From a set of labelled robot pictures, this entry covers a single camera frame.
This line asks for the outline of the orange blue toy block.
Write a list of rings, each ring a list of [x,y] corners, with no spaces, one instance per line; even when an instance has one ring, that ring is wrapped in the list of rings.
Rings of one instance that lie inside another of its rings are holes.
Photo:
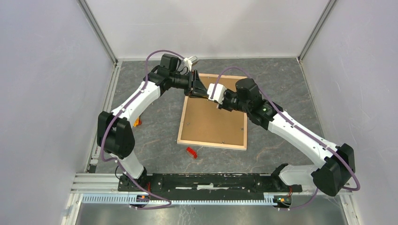
[[[135,120],[135,122],[134,122],[134,124],[133,124],[133,127],[140,126],[141,124],[142,124],[142,120],[140,119],[140,117],[138,117],[138,118]]]

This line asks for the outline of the aluminium rail frame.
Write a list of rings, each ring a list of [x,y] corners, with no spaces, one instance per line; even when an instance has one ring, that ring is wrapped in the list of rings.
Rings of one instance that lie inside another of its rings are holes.
[[[118,174],[78,173],[72,183],[62,224],[94,225],[359,225],[361,219],[353,192],[341,190],[331,197],[315,186],[301,185],[301,193],[264,193],[272,195],[270,205],[164,205],[82,203],[83,194],[137,194],[131,181]]]

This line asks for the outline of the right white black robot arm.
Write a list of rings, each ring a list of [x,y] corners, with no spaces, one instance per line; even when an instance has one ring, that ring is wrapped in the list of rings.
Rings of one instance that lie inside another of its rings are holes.
[[[276,103],[265,99],[258,85],[251,78],[238,80],[236,90],[222,84],[210,84],[208,99],[219,109],[246,113],[249,120],[265,130],[283,138],[300,150],[311,165],[282,165],[274,171],[271,186],[284,191],[292,185],[314,185],[324,194],[336,196],[355,175],[353,148],[344,143],[337,145],[316,135],[294,120]]]

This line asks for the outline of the red toy brick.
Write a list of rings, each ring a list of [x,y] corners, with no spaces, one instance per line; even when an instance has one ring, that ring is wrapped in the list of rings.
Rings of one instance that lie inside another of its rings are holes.
[[[197,157],[198,157],[197,152],[194,149],[192,149],[191,147],[187,147],[186,152],[191,158],[197,159]]]

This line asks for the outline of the white wooden picture frame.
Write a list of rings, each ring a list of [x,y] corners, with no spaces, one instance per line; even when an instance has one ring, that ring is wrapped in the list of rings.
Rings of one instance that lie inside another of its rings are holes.
[[[247,150],[247,115],[217,108],[216,103],[185,97],[177,143],[231,150]]]

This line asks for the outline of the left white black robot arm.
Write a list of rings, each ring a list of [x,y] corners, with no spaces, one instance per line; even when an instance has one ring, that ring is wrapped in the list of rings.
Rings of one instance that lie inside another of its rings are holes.
[[[159,65],[147,71],[138,89],[120,106],[98,116],[97,144],[104,162],[115,161],[130,178],[130,186],[142,191],[147,186],[146,169],[134,153],[132,131],[136,119],[144,110],[169,89],[181,89],[192,98],[207,98],[207,89],[192,67],[196,56],[183,58],[172,52],[162,55]]]

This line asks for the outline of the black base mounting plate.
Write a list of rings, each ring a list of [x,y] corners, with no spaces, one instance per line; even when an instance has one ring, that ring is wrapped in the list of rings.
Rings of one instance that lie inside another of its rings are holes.
[[[153,200],[262,200],[264,193],[301,193],[301,185],[286,185],[261,173],[153,173],[138,180]]]

